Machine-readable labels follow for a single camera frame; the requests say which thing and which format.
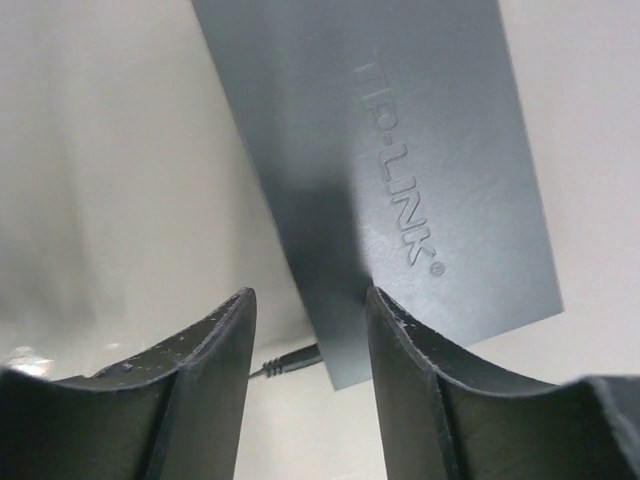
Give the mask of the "dark grey network switch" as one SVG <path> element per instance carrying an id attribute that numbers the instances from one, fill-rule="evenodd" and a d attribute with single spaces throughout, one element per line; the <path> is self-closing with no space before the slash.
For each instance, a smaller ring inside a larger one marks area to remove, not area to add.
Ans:
<path id="1" fill-rule="evenodd" d="M 372 286 L 462 346 L 562 311 L 498 2 L 193 7 L 336 389 Z"/>

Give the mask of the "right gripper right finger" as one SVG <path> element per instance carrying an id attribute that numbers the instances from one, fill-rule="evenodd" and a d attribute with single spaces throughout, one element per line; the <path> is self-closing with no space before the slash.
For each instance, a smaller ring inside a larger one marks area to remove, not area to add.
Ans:
<path id="1" fill-rule="evenodd" d="M 493 364 L 423 325 L 385 291 L 366 298 L 391 479 L 635 479 L 639 380 L 560 385 Z"/>

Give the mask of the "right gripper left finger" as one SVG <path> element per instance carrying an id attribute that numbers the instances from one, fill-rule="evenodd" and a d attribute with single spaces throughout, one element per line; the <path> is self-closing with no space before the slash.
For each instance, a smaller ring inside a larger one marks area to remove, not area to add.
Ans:
<path id="1" fill-rule="evenodd" d="M 230 479 L 257 302 L 238 291 L 202 320 L 97 374 L 1 371 L 5 479 Z"/>

